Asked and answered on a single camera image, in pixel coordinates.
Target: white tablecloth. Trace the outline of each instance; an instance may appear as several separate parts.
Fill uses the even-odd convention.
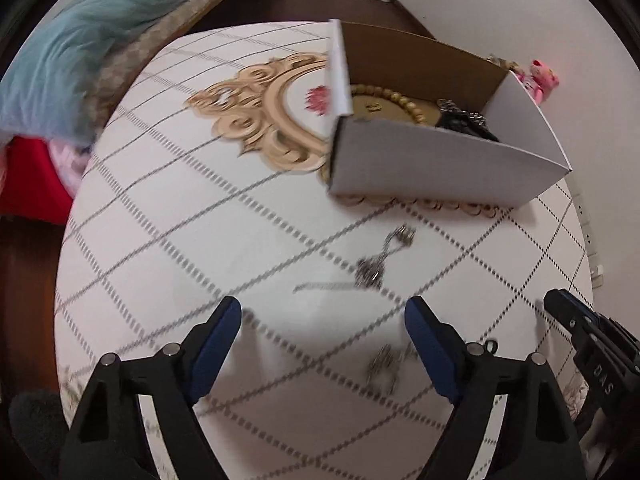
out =
[[[322,23],[194,34],[164,49],[129,90],[96,145],[60,256],[56,352],[68,418],[102,354],[139,358],[179,342],[224,294],[239,299],[244,323],[195,410],[231,480],[415,478],[450,406],[412,359],[393,394],[366,388],[380,348],[406,347],[401,313],[414,294],[465,340],[496,338],[498,354],[513,358],[538,350],[561,388],[571,379],[567,334],[542,310],[550,288],[592,300],[564,182],[492,218],[450,205],[346,205],[327,195],[318,171],[302,171],[322,162],[322,68],[283,86],[280,120],[290,124],[280,133],[268,113],[257,137],[247,137],[251,121],[231,117],[223,127],[185,104],[247,66],[268,72],[274,58],[297,52],[320,59],[325,34]],[[249,78],[265,73],[255,70]],[[268,106],[264,88],[247,88],[255,95],[245,106]],[[225,92],[218,104],[233,97]],[[320,148],[291,155],[285,130],[298,127]],[[353,282],[356,261],[379,253],[402,224],[417,229],[414,243],[388,257],[381,290],[294,292],[305,282]],[[171,478],[148,400],[143,408],[162,476]],[[497,399],[472,476],[495,449],[501,409]]]

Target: round table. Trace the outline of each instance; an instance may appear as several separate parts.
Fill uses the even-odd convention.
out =
[[[326,32],[257,23],[185,36],[129,89],[96,144],[60,256],[68,420],[102,354],[133,359],[180,342],[225,294],[242,304],[242,328],[194,409],[231,480],[418,475],[450,406],[405,352],[401,313],[415,294],[465,340],[495,338],[513,358],[537,350],[561,388],[572,379],[568,335],[542,308],[551,288],[592,301],[565,183],[519,210],[330,197],[319,171]],[[340,285],[404,224],[413,243],[386,259],[380,290]],[[400,361],[393,391],[385,370],[367,386],[385,345]],[[174,478],[141,402],[161,475]],[[503,398],[476,475],[500,409]]]

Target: dark brown floor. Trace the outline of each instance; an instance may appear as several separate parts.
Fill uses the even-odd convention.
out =
[[[426,34],[401,9],[375,0],[225,0],[191,32],[243,23],[331,18]],[[12,395],[58,388],[53,311],[63,231],[42,222],[0,219],[0,380]],[[8,460],[22,471],[9,478],[32,478],[18,463],[20,459]],[[9,471],[0,466],[4,478],[2,473]]]

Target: metal screw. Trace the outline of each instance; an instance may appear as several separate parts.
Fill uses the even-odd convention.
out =
[[[100,364],[103,365],[103,366],[112,365],[112,364],[114,364],[114,362],[116,362],[116,357],[118,357],[118,356],[116,354],[113,354],[113,353],[105,354],[100,358]]]
[[[480,343],[469,343],[466,346],[466,351],[475,356],[484,354],[484,348]]]
[[[531,360],[538,366],[542,366],[544,363],[546,363],[546,358],[538,352],[534,352],[533,354],[531,354]]]
[[[162,347],[162,353],[167,356],[176,355],[180,351],[178,343],[167,343]]]

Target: open box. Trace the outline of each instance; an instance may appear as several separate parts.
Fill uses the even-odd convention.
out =
[[[540,108],[513,73],[455,47],[382,27],[330,22],[330,193],[522,206],[571,171]],[[500,142],[353,112],[351,83],[418,105],[481,112]]]

